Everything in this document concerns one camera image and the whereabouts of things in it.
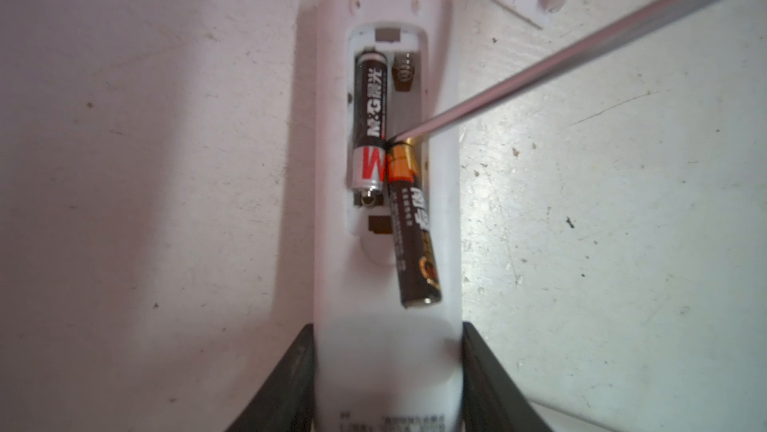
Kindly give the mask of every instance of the black battery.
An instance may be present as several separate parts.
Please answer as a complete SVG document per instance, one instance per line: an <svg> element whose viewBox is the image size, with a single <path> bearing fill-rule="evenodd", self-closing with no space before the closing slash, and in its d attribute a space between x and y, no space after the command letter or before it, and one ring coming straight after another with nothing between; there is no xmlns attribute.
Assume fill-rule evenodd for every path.
<svg viewBox="0 0 767 432"><path fill-rule="evenodd" d="M351 188L355 202L366 207L384 204L388 80L386 56L360 54L354 69Z"/></svg>
<svg viewBox="0 0 767 432"><path fill-rule="evenodd" d="M403 142L388 149L387 169L399 299L405 308L436 304L442 291L413 145Z"/></svg>

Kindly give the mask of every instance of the battery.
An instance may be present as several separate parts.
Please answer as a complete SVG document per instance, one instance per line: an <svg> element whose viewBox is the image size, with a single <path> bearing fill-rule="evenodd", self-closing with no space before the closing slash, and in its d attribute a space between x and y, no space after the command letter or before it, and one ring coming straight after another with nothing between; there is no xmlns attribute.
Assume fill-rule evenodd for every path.
<svg viewBox="0 0 767 432"><path fill-rule="evenodd" d="M387 168L399 299L405 308L436 304L442 291L413 144L406 141L388 149Z"/></svg>
<svg viewBox="0 0 767 432"><path fill-rule="evenodd" d="M351 188L365 207L384 204L386 112L389 69L386 56L363 52L354 69L354 129Z"/></svg>

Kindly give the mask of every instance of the screwdriver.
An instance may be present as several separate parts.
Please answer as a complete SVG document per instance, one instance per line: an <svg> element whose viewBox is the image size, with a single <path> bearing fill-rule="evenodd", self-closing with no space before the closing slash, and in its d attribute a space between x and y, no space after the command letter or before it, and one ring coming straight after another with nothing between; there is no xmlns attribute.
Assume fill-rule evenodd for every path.
<svg viewBox="0 0 767 432"><path fill-rule="evenodd" d="M571 46L533 64L512 77L485 89L447 111L424 121L416 127L398 133L388 141L392 144L406 139L420 139L462 123L531 89L589 63L609 52L636 41L664 25L692 14L719 0L655 0L607 27L596 31Z"/></svg>

